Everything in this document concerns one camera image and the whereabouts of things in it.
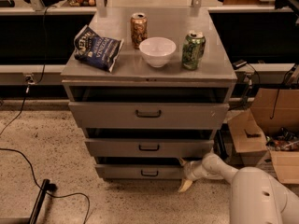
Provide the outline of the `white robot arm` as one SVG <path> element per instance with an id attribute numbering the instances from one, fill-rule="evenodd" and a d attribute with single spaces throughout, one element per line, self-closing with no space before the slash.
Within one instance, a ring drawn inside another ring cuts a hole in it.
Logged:
<path id="1" fill-rule="evenodd" d="M 214 153 L 200 161 L 178 160 L 183 167 L 179 192 L 201 178 L 230 184 L 230 224 L 299 224 L 299 197 L 265 171 L 236 169 Z"/>

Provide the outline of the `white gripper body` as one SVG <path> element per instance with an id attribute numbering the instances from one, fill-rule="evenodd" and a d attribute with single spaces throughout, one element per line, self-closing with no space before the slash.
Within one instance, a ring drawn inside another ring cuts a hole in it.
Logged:
<path id="1" fill-rule="evenodd" d="M 195 181 L 203 177 L 201 161 L 186 161 L 183 165 L 184 178 Z"/>

